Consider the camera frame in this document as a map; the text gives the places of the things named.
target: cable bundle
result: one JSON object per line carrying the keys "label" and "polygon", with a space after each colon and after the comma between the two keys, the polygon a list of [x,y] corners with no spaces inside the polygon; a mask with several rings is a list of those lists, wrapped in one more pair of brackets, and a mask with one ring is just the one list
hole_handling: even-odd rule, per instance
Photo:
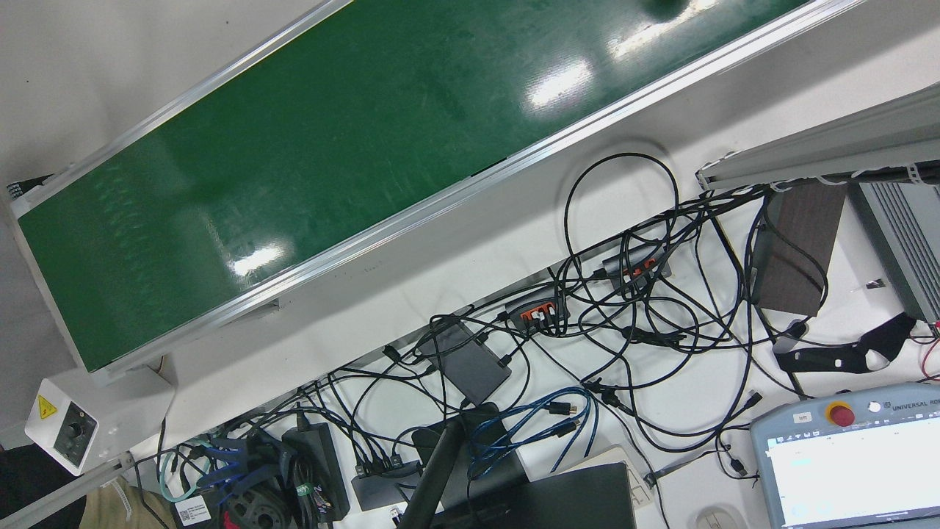
{"label": "cable bundle", "polygon": [[[556,401],[556,399],[564,395],[580,395],[584,398],[584,405],[579,411],[569,415],[568,412],[572,410],[571,405],[566,402]],[[513,436],[519,433],[519,431],[543,409],[546,409],[552,413],[565,414],[567,416],[554,425],[544,428],[543,430],[536,432],[526,437],[525,439],[514,441],[512,439]],[[565,457],[566,454],[568,454],[568,451],[571,449],[575,440],[577,440],[577,438],[581,435],[581,432],[585,429],[585,426],[588,423],[588,419],[592,418],[593,425],[591,427],[590,438],[587,440],[587,448],[585,448],[585,457],[587,457],[590,453],[591,445],[594,443],[594,436],[597,433],[597,411],[597,403],[594,402],[593,398],[591,398],[591,395],[587,390],[581,387],[570,387],[547,394],[541,399],[536,400],[530,404],[517,406],[515,408],[510,408],[500,412],[492,419],[481,423],[470,433],[470,467],[467,470],[467,478],[474,480],[483,477],[493,467],[495,467],[499,461],[509,454],[515,452],[521,446],[525,446],[537,441],[542,441],[552,436],[564,437],[565,435],[574,432],[574,435],[572,435],[568,440],[565,448],[561,451],[561,454],[555,461],[555,465],[552,466],[551,472],[554,472],[561,463],[561,460]],[[503,421],[515,417],[516,415],[523,416],[515,423],[515,425],[506,430],[506,434],[500,436],[494,442],[484,443],[480,441],[480,438],[485,436],[491,427],[494,425],[500,425]]]}

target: red wire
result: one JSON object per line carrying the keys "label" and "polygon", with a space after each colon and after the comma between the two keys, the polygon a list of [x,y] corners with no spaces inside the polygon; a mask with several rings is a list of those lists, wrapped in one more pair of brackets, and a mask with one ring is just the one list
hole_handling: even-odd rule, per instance
{"label": "red wire", "polygon": [[927,374],[927,359],[930,357],[933,352],[933,348],[937,347],[937,344],[940,344],[940,339],[934,340],[931,348],[927,349],[927,353],[924,355],[923,360],[920,361],[920,373],[924,375],[928,380],[933,380],[934,382],[940,382],[940,374],[930,376]]}

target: label sticker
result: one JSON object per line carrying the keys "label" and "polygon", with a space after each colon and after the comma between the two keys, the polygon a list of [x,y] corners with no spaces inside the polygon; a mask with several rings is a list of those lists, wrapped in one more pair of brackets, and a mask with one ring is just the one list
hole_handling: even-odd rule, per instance
{"label": "label sticker", "polygon": [[174,504],[177,513],[180,515],[180,521],[185,525],[193,525],[201,521],[212,519],[212,514],[206,508],[206,500],[202,496],[193,496],[188,500],[183,500]]}
{"label": "label sticker", "polygon": [[49,417],[52,417],[53,414],[55,414],[58,411],[58,409],[56,409],[55,406],[53,406],[53,403],[46,400],[46,397],[40,395],[36,400],[39,402],[39,418],[40,419],[48,419]]}

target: black device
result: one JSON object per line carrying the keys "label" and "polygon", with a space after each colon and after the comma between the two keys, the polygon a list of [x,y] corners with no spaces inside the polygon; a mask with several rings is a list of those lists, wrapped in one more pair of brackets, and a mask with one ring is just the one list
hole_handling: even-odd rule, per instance
{"label": "black device", "polygon": [[615,255],[603,260],[601,263],[603,273],[610,280],[616,291],[623,289],[626,283],[634,283],[637,291],[646,287],[648,279],[644,274],[648,270],[659,266],[659,275],[668,278],[672,275],[669,263],[666,261],[666,251],[662,248],[641,247],[627,252],[626,255]]}
{"label": "black device", "polygon": [[313,463],[316,475],[321,476],[324,482],[326,498],[333,505],[330,521],[342,520],[350,511],[350,499],[339,469],[330,426],[327,423],[317,423],[291,428],[284,432],[281,440]]}
{"label": "black device", "polygon": [[543,286],[506,304],[509,321],[527,334],[556,327],[570,315],[554,286]]}
{"label": "black device", "polygon": [[399,529],[635,529],[623,463],[495,490],[434,516],[465,437],[460,421],[446,423]]}
{"label": "black device", "polygon": [[[439,442],[438,439],[443,435],[447,425],[459,423],[465,432],[471,432],[498,413],[499,408],[492,402],[488,402],[479,408],[466,409],[457,417],[416,430],[412,434],[412,442],[415,444],[418,455],[425,466],[430,465],[431,456]],[[479,441],[481,443],[495,442],[504,435],[506,435],[506,428],[502,424],[497,424],[488,428],[480,436]],[[453,471],[450,473],[450,478],[446,482],[441,497],[441,505],[445,509],[461,505],[467,501],[467,472],[469,469],[470,448],[467,443],[464,443],[462,450],[457,454],[457,459],[454,461]],[[474,480],[469,497],[476,498],[494,490],[505,489],[523,483],[528,483],[528,477],[525,475],[525,469],[522,461],[519,460],[519,456],[512,453],[500,461],[499,465],[493,467],[485,476]]]}
{"label": "black device", "polygon": [[797,185],[770,200],[770,225],[762,225],[754,248],[760,307],[807,316],[819,312],[848,187]]}
{"label": "black device", "polygon": [[421,463],[409,461],[400,468],[386,473],[357,475],[352,479],[352,491],[364,511],[387,505],[400,504],[421,479]]}
{"label": "black device", "polygon": [[483,404],[512,373],[460,321],[445,319],[431,331],[433,337],[418,350],[475,406]]}

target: green conveyor belt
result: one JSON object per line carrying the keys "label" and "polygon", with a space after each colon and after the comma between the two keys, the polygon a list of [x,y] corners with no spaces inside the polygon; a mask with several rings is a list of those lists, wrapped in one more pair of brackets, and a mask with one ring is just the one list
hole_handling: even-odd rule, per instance
{"label": "green conveyor belt", "polygon": [[20,219],[86,368],[799,0],[356,0]]}

